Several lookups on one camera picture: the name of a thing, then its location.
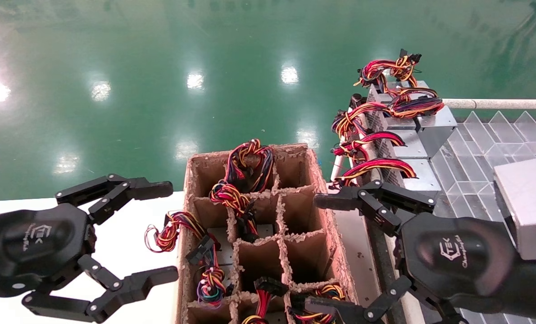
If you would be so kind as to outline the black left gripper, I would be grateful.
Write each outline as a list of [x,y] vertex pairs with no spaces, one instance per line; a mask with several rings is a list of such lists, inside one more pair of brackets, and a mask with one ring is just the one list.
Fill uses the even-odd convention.
[[[87,301],[34,291],[22,304],[35,315],[101,324],[122,306],[145,300],[153,287],[177,281],[175,266],[118,279],[89,255],[95,246],[91,224],[105,223],[132,200],[171,195],[169,181],[152,183],[110,174],[59,191],[59,205],[54,208],[1,213],[0,297],[58,290],[84,271],[105,288],[100,297]],[[78,208],[95,200],[88,215]]]

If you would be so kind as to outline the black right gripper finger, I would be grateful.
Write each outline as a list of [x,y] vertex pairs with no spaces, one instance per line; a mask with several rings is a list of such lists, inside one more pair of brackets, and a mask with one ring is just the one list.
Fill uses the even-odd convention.
[[382,317],[400,301],[404,294],[413,292],[428,296],[431,294],[431,288],[426,283],[402,275],[368,307],[349,301],[306,297],[305,309],[332,315],[343,324],[382,324]]

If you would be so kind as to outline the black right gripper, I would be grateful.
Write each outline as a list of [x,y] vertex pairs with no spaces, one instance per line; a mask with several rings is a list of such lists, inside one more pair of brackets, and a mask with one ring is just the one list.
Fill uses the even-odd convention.
[[316,193],[314,205],[357,210],[387,236],[400,236],[400,270],[421,303],[536,315],[536,260],[521,258],[503,223],[437,217],[433,198],[379,180]]

